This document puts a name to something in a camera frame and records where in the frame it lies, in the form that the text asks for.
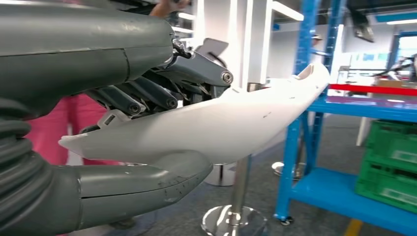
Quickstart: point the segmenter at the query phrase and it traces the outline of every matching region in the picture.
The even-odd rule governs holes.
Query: red bar
[[[372,93],[383,93],[383,94],[394,94],[394,95],[417,96],[417,89],[412,89],[412,88],[392,88],[392,87],[380,87],[380,86],[331,84],[330,89],[353,91],[353,92],[372,92]]]

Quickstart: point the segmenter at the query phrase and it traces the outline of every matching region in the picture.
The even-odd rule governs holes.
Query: metal stanchion
[[[301,135],[300,140],[298,141],[297,161],[296,161],[296,165],[293,168],[294,180],[300,180],[304,175],[305,163],[302,162],[302,159],[304,157],[303,151],[304,151],[304,134]],[[282,161],[275,162],[272,165],[274,174],[278,176],[282,175],[283,168],[284,168],[284,162]]]
[[[267,219],[257,210],[244,206],[251,156],[237,163],[232,204],[210,209],[201,227],[209,236],[266,236]]]
[[[232,186],[235,181],[235,172],[229,170],[231,167],[232,165],[214,165],[204,182],[214,186]]]

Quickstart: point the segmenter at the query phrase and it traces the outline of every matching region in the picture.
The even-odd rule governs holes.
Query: caster wheel
[[[287,219],[280,221],[281,225],[283,226],[291,225],[293,222],[294,222],[294,219],[290,216],[288,216]]]

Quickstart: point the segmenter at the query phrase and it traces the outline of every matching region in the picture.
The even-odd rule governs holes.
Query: white plastic part
[[[59,144],[88,159],[152,164],[161,157],[196,151],[213,164],[232,163],[267,145],[324,90],[329,72],[311,64],[300,79],[226,96],[108,126]]]

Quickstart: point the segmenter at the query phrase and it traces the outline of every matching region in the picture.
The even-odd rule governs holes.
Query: robotic hand
[[[23,3],[0,5],[0,235],[64,234],[171,205],[193,190],[212,170],[199,153],[171,153],[153,165],[52,166],[31,150],[24,120],[82,91],[141,118],[177,107],[165,89],[197,103],[220,96],[232,75],[185,51],[158,18]]]

